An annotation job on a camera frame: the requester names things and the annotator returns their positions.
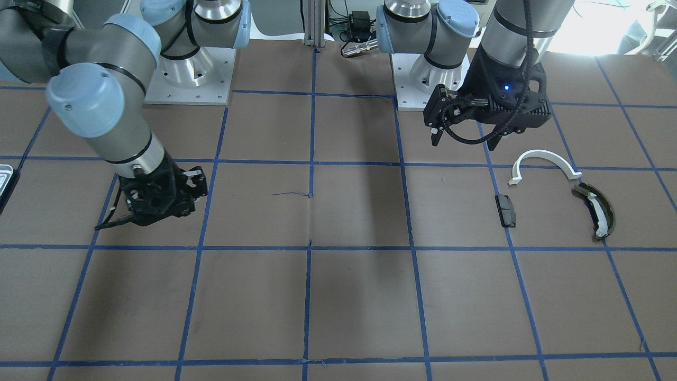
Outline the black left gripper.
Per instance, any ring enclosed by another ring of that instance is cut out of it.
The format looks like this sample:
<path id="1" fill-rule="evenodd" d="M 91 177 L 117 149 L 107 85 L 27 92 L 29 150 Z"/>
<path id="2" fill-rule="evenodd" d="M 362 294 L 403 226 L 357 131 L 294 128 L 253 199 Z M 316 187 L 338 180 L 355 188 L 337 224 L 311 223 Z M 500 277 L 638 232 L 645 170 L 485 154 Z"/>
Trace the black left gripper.
<path id="1" fill-rule="evenodd" d="M 431 128 L 431 144 L 437 147 L 444 132 L 459 139 L 451 127 L 467 119 L 494 125 L 484 137 L 489 151 L 510 133 L 544 125 L 552 116 L 546 73 L 542 64 L 535 62 L 537 49 L 527 52 L 532 56 L 531 67 L 526 62 L 511 67 L 494 60 L 480 47 L 458 90 L 436 85 L 423 110 L 424 123 Z"/>

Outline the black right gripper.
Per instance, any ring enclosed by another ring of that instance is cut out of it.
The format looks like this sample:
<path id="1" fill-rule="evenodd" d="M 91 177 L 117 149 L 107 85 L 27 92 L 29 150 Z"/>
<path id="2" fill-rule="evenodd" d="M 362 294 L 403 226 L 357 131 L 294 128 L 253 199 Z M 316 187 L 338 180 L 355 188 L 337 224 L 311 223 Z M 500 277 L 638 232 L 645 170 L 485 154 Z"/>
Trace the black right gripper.
<path id="1" fill-rule="evenodd" d="M 129 213 L 116 220 L 105 219 L 95 231 L 127 223 L 148 226 L 167 217 L 188 216 L 195 212 L 195 202 L 208 195 L 202 167 L 184 171 L 167 153 L 155 171 L 144 174 L 134 169 L 132 178 L 120 178 L 119 183 Z"/>

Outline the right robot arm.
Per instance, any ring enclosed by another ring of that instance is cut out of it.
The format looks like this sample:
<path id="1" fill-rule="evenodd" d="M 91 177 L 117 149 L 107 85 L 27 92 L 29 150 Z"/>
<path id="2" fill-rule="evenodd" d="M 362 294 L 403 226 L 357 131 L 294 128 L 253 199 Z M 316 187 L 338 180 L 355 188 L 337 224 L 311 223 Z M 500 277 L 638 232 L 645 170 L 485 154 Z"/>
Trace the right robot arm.
<path id="1" fill-rule="evenodd" d="M 2 80 L 46 84 L 65 127 L 111 164 L 128 215 L 97 230 L 183 217 L 208 195 L 200 166 L 177 166 L 142 116 L 152 75 L 175 87 L 213 82 L 207 48 L 246 48 L 248 1 L 142 1 L 141 15 L 114 14 L 78 28 L 71 1 L 2 1 Z"/>

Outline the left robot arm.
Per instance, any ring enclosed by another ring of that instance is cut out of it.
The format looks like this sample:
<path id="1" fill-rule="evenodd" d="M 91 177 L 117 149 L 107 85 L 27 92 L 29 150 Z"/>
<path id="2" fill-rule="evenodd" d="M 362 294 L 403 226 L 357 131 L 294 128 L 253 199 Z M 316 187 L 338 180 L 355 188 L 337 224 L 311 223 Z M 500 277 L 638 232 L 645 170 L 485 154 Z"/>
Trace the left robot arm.
<path id="1" fill-rule="evenodd" d="M 443 79 L 462 67 L 480 27 L 465 1 L 384 1 L 376 34 L 384 53 L 418 54 L 413 78 L 429 94 L 423 122 L 437 146 L 447 133 L 494 150 L 502 137 L 542 127 L 552 116 L 541 59 L 573 1 L 497 1 L 460 85 Z"/>

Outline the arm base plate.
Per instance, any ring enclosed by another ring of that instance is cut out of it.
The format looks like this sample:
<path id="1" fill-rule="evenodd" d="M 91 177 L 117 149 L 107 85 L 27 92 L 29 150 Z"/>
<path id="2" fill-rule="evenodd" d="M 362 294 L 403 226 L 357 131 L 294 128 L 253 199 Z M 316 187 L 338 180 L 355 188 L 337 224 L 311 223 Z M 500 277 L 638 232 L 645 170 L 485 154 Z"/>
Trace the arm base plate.
<path id="1" fill-rule="evenodd" d="M 438 84 L 458 90 L 470 66 L 467 55 L 459 67 L 452 69 L 433 67 L 421 54 L 391 54 L 391 63 L 400 111 L 422 111 Z"/>
<path id="2" fill-rule="evenodd" d="M 184 60 L 160 57 L 144 102 L 227 106 L 238 52 L 230 48 L 202 47 Z"/>

